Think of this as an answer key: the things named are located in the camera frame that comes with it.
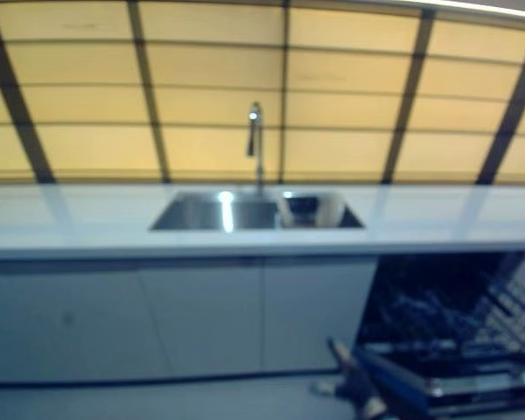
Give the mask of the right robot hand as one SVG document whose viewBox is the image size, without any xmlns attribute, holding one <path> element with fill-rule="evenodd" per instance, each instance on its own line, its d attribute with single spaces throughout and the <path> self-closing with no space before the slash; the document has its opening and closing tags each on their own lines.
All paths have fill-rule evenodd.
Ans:
<svg viewBox="0 0 525 420">
<path fill-rule="evenodd" d="M 310 386 L 310 392 L 316 396 L 334 397 L 350 403 L 357 419 L 389 419 L 388 405 L 350 348 L 334 338 L 329 338 L 326 344 L 343 380 L 339 383 L 314 382 Z"/>
</svg>

